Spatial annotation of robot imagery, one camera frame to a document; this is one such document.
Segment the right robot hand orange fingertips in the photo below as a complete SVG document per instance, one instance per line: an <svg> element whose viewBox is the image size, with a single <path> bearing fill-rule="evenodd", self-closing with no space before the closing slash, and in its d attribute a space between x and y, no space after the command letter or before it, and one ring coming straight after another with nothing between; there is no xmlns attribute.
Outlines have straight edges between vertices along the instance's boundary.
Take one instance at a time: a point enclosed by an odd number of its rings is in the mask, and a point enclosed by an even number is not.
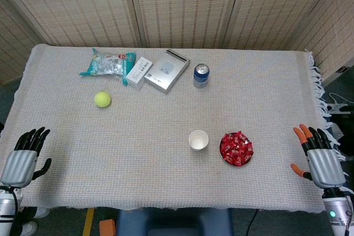
<svg viewBox="0 0 354 236"><path fill-rule="evenodd" d="M312 181L323 190L343 186L346 182L345 176L326 133L319 128L307 127L305 124L293 128L293 131L300 141L309 171L301 170L294 163L290 165L291 169L299 177Z"/></svg>

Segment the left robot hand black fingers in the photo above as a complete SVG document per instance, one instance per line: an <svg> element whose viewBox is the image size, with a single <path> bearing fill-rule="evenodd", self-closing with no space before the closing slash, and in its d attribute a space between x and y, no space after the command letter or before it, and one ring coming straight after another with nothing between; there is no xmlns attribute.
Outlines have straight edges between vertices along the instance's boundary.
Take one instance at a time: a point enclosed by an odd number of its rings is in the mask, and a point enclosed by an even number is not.
<svg viewBox="0 0 354 236"><path fill-rule="evenodd" d="M46 159L44 166L36 170L38 157L50 129L41 127L24 133L18 139L14 150L10 152L5 163L1 184L5 187L24 188L33 180L46 174L52 159Z"/></svg>

